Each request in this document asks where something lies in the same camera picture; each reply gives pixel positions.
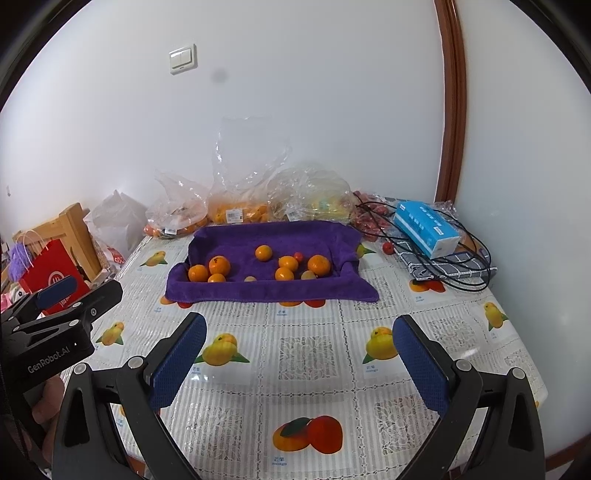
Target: tissue box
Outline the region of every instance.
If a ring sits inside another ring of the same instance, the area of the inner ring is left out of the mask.
[[[423,202],[401,202],[394,225],[406,233],[429,258],[455,252],[460,234],[441,215]]]

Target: human hand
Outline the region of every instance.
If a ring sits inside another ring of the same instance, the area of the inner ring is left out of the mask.
[[[64,382],[59,375],[51,377],[45,382],[41,399],[31,409],[33,419],[39,425],[48,421],[51,422],[43,440],[43,447],[41,448],[43,457],[49,464],[51,464],[53,457],[53,442],[56,438],[57,417],[60,412],[61,401],[64,398],[65,390]],[[27,442],[27,447],[30,448],[30,441]]]

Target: bag handle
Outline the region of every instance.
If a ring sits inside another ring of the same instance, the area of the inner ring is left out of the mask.
[[[33,240],[33,239],[32,239],[32,238],[31,238],[31,237],[28,235],[28,233],[29,233],[29,232],[33,232],[35,235],[37,235],[37,236],[39,237],[40,244],[41,244],[41,251],[43,251],[43,250],[45,250],[45,249],[48,249],[47,242],[46,242],[45,240],[43,240],[43,237],[42,237],[41,235],[39,235],[39,233],[37,233],[37,232],[36,232],[35,230],[33,230],[33,229],[25,230],[24,232],[21,232],[21,233],[19,233],[19,234],[18,234],[18,236],[17,236],[17,238],[16,238],[16,240],[15,240],[14,242],[15,242],[15,243],[17,243],[17,242],[18,242],[18,240],[19,240],[21,237],[22,237],[22,238],[28,238],[29,240]],[[21,242],[21,243],[22,243],[22,245],[23,245],[23,247],[24,247],[24,249],[25,249],[25,254],[26,254],[26,256],[27,256],[27,260],[29,260],[29,263],[30,263],[30,265],[31,265],[31,267],[32,267],[32,266],[33,266],[33,259],[29,258],[29,253],[30,253],[30,252],[29,252],[29,249],[27,248],[27,245],[25,244],[25,242]]]

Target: purple towel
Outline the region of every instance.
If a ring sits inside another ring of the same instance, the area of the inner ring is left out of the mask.
[[[184,303],[205,300],[302,301],[346,299],[378,301],[378,292],[359,276],[356,249],[361,234],[350,226],[323,222],[273,222],[201,228],[189,244],[189,257],[168,274],[166,298]],[[258,261],[255,250],[269,245],[273,258]],[[302,252],[305,261],[295,274],[300,278],[308,259],[320,254],[333,265],[330,276],[316,280],[275,280],[277,261],[284,255]],[[189,266],[203,264],[223,255],[232,264],[225,283],[189,282]],[[244,282],[252,275],[257,281]]]

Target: white wall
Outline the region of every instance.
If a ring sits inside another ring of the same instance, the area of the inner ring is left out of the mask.
[[[199,67],[172,76],[168,52],[190,43]],[[156,167],[209,185],[220,119],[250,115],[273,116],[294,160],[316,158],[356,189],[432,199],[443,130],[432,1],[91,2],[0,114],[0,232],[115,188],[149,203]]]
[[[459,0],[468,125],[457,206],[548,387],[545,449],[591,432],[591,95],[508,0]]]

